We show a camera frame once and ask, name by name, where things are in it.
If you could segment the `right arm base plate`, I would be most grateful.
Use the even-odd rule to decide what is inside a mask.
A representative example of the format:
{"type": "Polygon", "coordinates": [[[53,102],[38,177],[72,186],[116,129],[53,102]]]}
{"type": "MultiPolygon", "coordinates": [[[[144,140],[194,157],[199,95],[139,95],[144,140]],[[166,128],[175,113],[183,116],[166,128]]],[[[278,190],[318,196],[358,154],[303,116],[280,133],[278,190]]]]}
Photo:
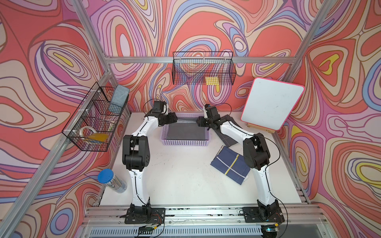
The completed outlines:
{"type": "Polygon", "coordinates": [[[285,218],[280,207],[243,207],[242,215],[246,223],[284,223],[285,218]]]}

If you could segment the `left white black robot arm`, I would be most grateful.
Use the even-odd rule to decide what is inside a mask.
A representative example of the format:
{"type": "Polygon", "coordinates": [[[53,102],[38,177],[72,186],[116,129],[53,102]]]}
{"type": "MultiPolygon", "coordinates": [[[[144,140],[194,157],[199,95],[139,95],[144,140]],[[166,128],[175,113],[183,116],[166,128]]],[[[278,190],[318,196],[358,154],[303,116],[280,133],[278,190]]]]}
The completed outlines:
{"type": "Polygon", "coordinates": [[[158,127],[176,123],[175,113],[168,111],[167,103],[155,100],[153,108],[145,115],[142,124],[130,135],[125,135],[122,141],[122,163],[132,179],[132,205],[149,207],[150,198],[144,182],[144,169],[150,163],[150,148],[148,136],[158,127]]]}

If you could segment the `plain grey pillowcase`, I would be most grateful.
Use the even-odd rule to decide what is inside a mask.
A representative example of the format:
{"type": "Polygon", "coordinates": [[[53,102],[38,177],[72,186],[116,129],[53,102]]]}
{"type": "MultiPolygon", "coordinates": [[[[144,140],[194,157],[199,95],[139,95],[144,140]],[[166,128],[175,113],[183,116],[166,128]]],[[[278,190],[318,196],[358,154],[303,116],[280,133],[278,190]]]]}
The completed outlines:
{"type": "Polygon", "coordinates": [[[180,118],[169,124],[164,137],[168,140],[207,140],[206,128],[199,127],[196,118],[180,118]]]}

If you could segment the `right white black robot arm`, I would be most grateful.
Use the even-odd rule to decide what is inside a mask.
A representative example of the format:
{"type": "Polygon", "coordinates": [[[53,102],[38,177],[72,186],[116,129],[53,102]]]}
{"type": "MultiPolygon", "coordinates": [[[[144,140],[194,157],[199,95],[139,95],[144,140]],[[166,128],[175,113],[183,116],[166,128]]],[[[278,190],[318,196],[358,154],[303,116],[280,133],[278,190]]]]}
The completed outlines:
{"type": "Polygon", "coordinates": [[[266,217],[281,213],[279,201],[272,194],[269,181],[267,168],[270,165],[270,150],[264,135],[253,134],[241,128],[229,115],[220,116],[215,106],[204,105],[203,113],[204,115],[196,120],[199,127],[218,131],[242,145],[244,161],[254,174],[259,210],[266,217]]]}

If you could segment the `navy yellow-striped pillowcase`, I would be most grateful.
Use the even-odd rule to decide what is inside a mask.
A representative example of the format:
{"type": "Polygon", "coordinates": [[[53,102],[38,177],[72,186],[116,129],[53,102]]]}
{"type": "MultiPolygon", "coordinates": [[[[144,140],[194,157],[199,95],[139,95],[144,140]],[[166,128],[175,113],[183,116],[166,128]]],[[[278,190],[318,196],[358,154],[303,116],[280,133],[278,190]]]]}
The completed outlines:
{"type": "Polygon", "coordinates": [[[220,148],[210,165],[239,185],[247,179],[251,170],[244,157],[227,146],[220,148]]]}

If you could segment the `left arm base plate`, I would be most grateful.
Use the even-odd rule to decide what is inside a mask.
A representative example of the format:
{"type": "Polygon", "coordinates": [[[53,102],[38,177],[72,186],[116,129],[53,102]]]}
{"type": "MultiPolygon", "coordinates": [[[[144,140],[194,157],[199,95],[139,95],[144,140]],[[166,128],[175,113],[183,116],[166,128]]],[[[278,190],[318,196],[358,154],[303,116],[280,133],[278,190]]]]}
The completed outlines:
{"type": "Polygon", "coordinates": [[[125,224],[162,224],[165,221],[166,209],[165,208],[152,208],[150,206],[135,206],[131,205],[127,210],[126,215],[121,216],[125,218],[125,224]]]}

